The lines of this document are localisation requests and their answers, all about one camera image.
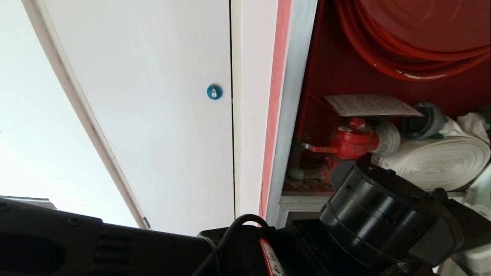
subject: rolled white hose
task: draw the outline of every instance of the rolled white hose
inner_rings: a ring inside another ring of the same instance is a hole
[[[408,140],[390,157],[373,156],[372,163],[396,171],[425,191],[458,189],[474,179],[490,158],[486,143],[468,137]]]

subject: white door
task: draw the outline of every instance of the white door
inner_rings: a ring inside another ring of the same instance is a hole
[[[153,230],[234,218],[228,0],[45,0],[56,35]],[[223,95],[210,99],[207,88]]]

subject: white canvas hose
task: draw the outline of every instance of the white canvas hose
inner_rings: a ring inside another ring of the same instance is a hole
[[[467,115],[460,117],[458,124],[451,120],[452,129],[444,138],[407,140],[392,156],[374,155],[372,163],[396,171],[425,191],[458,189],[483,170],[491,155],[486,132],[468,127],[475,128],[477,122],[470,122],[475,119]]]

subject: paper label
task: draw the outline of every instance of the paper label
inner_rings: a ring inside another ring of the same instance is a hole
[[[389,95],[331,95],[324,98],[343,117],[423,116],[410,105]]]
[[[261,249],[263,250],[264,261],[270,276],[286,276],[286,272],[281,266],[278,257],[274,253],[271,245],[263,238],[259,239]]]

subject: black device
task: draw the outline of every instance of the black device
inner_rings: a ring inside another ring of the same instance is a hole
[[[0,199],[0,275],[434,275],[453,253],[491,243],[491,222],[370,164],[345,161],[318,220],[269,227],[244,215],[198,237]],[[262,227],[242,225],[256,221]]]

